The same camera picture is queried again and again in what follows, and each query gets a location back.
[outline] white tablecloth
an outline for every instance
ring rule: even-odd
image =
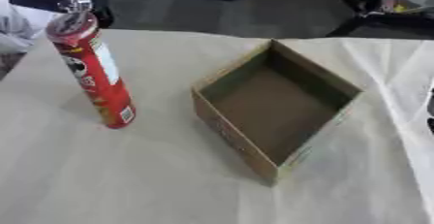
[[[103,38],[138,117],[121,130],[100,124],[41,40],[0,83],[0,223],[429,222],[429,187],[378,85],[432,43],[285,41],[364,92],[313,138],[310,156],[269,188],[199,121],[189,92],[264,40],[118,30]]]

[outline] cardboard box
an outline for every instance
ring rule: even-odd
[[[277,41],[193,87],[197,115],[273,184],[359,89]]]

